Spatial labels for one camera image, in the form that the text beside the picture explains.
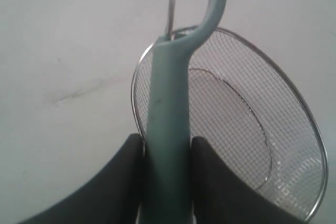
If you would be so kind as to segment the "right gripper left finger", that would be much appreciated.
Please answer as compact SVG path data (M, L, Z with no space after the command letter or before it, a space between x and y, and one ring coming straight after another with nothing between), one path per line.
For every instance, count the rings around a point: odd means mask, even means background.
M135 223L141 198L143 141L130 134L86 184L23 223Z

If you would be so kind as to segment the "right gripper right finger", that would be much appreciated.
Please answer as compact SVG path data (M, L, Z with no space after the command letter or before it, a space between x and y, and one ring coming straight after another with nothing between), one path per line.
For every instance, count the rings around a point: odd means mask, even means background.
M197 223L308 223L319 210L319 197L301 219L267 200L243 182L208 140L191 140L191 194Z

